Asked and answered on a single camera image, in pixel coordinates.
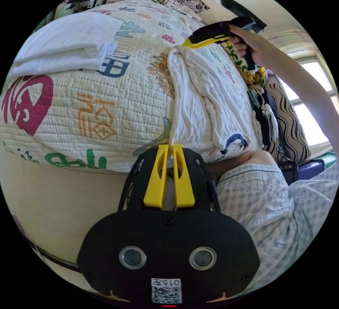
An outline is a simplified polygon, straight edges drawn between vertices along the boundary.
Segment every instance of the screw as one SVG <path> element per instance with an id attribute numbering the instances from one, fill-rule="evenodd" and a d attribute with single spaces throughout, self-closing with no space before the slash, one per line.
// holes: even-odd
<path id="1" fill-rule="evenodd" d="M 241 280 L 243 281 L 243 282 L 247 282 L 248 281 L 248 279 L 250 278 L 250 273 L 247 271 L 247 272 L 245 272 L 242 276 L 241 276 Z"/>
<path id="2" fill-rule="evenodd" d="M 174 219 L 171 216 L 166 216 L 162 222 L 165 225 L 172 225 L 174 223 Z"/>

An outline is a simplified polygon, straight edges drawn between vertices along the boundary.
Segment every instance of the window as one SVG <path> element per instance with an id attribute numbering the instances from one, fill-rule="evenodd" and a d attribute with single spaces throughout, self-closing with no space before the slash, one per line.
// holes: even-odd
<path id="1" fill-rule="evenodd" d="M 331 82 L 331 79 L 326 74 L 326 71 L 323 69 L 318 59 L 314 57 L 297 61 L 309 74 L 311 74 L 323 86 L 323 88 L 330 95 L 334 106 L 339 112 L 339 99 L 337 92 L 334 88 L 333 83 Z M 282 80 L 280 81 L 282 82 L 286 90 L 287 96 L 291 101 L 296 111 L 296 114 L 301 122 L 308 145 L 315 146 L 328 142 L 328 139 L 321 131 L 314 117 L 311 115 L 307 107 L 303 104 L 299 96 L 286 83 L 284 83 Z"/>

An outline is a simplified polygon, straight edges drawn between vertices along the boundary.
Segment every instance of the white towel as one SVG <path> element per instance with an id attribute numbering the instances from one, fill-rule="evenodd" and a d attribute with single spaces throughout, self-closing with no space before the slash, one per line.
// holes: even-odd
<path id="1" fill-rule="evenodd" d="M 228 79 L 222 79 L 196 50 L 171 49 L 167 61 L 176 94 L 170 144 L 209 150 L 225 149 L 235 134 L 250 143 L 251 114 L 244 119 L 246 102 Z"/>
<path id="2" fill-rule="evenodd" d="M 25 41 L 7 79 L 75 69 L 99 70 L 118 45 L 114 36 L 122 23 L 90 11 L 54 20 Z"/>

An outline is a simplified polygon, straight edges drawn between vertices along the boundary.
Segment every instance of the label sticker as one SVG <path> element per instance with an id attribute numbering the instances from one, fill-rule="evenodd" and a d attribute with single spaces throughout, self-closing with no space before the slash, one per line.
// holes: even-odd
<path id="1" fill-rule="evenodd" d="M 151 278 L 152 303 L 182 303 L 181 279 Z"/>

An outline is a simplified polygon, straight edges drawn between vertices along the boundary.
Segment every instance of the orange chinese character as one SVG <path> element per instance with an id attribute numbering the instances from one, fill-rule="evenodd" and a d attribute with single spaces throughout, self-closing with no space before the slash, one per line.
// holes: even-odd
<path id="1" fill-rule="evenodd" d="M 96 134 L 100 139 L 106 140 L 117 132 L 113 129 L 113 115 L 108 106 L 115 106 L 112 101 L 95 99 L 88 94 L 78 93 L 78 101 L 87 105 L 78 111 L 79 132 L 81 136 L 93 137 Z"/>

